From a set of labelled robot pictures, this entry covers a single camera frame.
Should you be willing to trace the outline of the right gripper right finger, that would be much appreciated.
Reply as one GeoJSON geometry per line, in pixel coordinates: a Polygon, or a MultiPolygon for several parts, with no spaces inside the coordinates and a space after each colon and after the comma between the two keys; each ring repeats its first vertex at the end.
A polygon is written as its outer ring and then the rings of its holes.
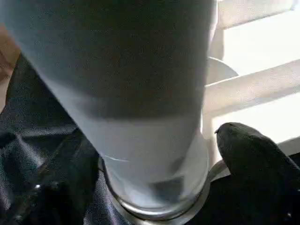
{"type": "Polygon", "coordinates": [[[300,223],[300,168],[269,137],[238,122],[216,131],[217,147],[241,185],[252,225],[300,223]]]}

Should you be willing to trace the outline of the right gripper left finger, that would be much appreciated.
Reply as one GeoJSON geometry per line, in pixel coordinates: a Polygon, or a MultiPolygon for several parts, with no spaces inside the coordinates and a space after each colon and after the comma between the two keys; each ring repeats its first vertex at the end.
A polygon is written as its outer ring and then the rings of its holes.
{"type": "Polygon", "coordinates": [[[31,189],[7,210],[2,225],[82,225],[98,180],[99,154],[68,138],[40,168],[31,189]]]}

